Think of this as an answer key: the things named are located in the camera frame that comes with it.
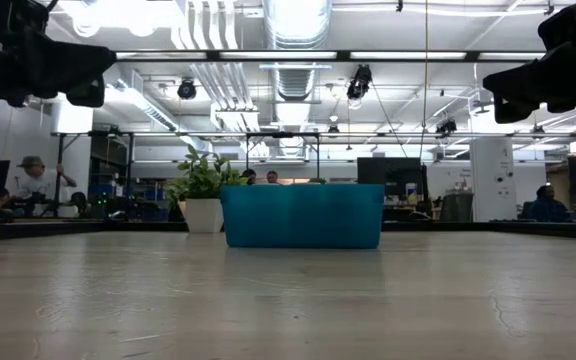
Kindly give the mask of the blue plastic basket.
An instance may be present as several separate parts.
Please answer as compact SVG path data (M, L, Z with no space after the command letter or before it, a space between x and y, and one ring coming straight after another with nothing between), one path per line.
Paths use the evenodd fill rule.
M226 242L233 248L375 249L384 187L224 186L221 204Z

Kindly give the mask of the white pillar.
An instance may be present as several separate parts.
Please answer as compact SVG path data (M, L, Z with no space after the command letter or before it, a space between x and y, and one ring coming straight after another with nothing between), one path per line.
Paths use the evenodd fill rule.
M516 187L510 138L477 138L470 144L473 220L516 218Z

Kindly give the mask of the black computer monitor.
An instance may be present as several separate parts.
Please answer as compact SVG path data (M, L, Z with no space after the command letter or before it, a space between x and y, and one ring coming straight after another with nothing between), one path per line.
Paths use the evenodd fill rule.
M357 181L360 184L386 184L391 176L401 176L401 184L422 183L421 160L405 157L364 157L357 159Z

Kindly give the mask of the green potted plant white pot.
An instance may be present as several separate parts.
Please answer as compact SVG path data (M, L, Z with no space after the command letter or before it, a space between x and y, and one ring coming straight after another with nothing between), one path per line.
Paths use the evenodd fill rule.
M185 157L177 166L181 176L164 185L166 197L181 211L191 233L220 232L224 224L222 188L246 185L247 180L216 153L200 153L189 145Z

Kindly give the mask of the black aluminium table frame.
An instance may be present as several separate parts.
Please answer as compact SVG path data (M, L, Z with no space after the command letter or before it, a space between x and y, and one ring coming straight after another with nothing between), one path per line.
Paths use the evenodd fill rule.
M398 222L383 223L383 232L498 232L576 238L576 223L536 222ZM0 221L0 240L97 232L188 232L185 223L164 222L11 222Z

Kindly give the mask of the black overhead frame rail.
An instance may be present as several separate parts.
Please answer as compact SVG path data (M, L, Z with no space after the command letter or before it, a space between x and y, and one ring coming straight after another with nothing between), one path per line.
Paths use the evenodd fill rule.
M129 50L117 51L118 62L402 62L522 63L544 52L528 51L351 51L351 50Z

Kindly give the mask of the background metal frame rig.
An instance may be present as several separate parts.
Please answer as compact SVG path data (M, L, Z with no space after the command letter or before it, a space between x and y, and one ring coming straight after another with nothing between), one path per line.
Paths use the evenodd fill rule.
M321 138L328 137L328 135L343 135L339 133L323 134L323 133L303 133L303 132L261 132L261 133L206 133L206 132L168 132L168 133L134 133L134 132L103 132L103 131L89 131L85 133L60 133L56 132L52 134L53 136L59 137L59 149L58 158L59 161L63 158L63 153L65 149L64 139L66 137L79 138L85 137L103 137L103 138L118 138L118 137L128 137L129 146L127 153L127 163L126 163L126 176L124 180L123 189L125 190L125 197L128 199L128 204L132 204L132 166L135 163L133 150L135 148L135 138L142 137L146 135L152 135L152 137L165 137L164 135L170 135L170 137L183 137L193 135L194 137L216 137L216 138L243 138L246 151L249 151L250 139L259 138L263 140L266 137L273 139L293 139L300 138L303 140L304 144L307 143L308 138L313 138L315 140L314 151L316 152L315 161L315 171L317 177L321 175ZM490 168L490 176L494 173L499 172L501 177L490 178L490 180L482 180L483 183L477 185L477 179L473 180L473 191L474 197L472 200L473 206L473 219L479 216L479 220L474 220L475 222L488 222L488 221L513 221L517 220L516 204L511 200L514 200L516 196L516 187L514 175L511 173L514 171L514 157L513 157L513 144L512 138L515 135L528 135L531 138L532 135L548 135L545 133L536 134L478 134L478 133L464 133L456 134L459 135L457 138L461 140L468 140L470 142L470 151L472 152L471 160L475 160L475 165L477 165L476 151L477 146L481 147L479 155L484 156L488 159L486 169ZM171 184L174 191L177 191L177 195L172 196L172 200L176 203L179 196L183 196L190 200L199 201L200 205L208 206L210 202L217 204L219 199L225 200L226 190L222 188L226 187L228 190L235 189L245 189L248 182L248 177L241 177L239 171L232 169L232 161L224 158L218 153L208 151L206 149L197 150L193 146L193 142L190 141L188 144L188 154L186 160L171 159L171 160L161 160L163 163L178 164L178 172L181 175L179 178L175 178L176 182ZM423 200L423 204L430 204L428 200L428 177L427 169L423 166L424 160L420 157L418 158L404 158L403 160L413 160L416 167L412 171L419 173L418 175L412 175L415 183L421 182L421 187L423 188L423 194L426 200ZM376 200L374 200L378 205L384 205L384 189L386 185L361 185L368 189L371 187L371 191L377 191ZM493 205L495 207L488 210L490 214L484 214L484 210L479 209L477 206L481 205L478 201L484 200L483 205Z

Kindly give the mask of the silver ventilation duct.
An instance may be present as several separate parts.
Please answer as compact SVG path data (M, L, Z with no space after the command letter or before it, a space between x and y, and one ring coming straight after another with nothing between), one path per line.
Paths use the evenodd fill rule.
M316 50L327 39L332 0L262 0L266 45L271 50ZM303 101L314 88L315 69L280 69L273 73L278 96Z

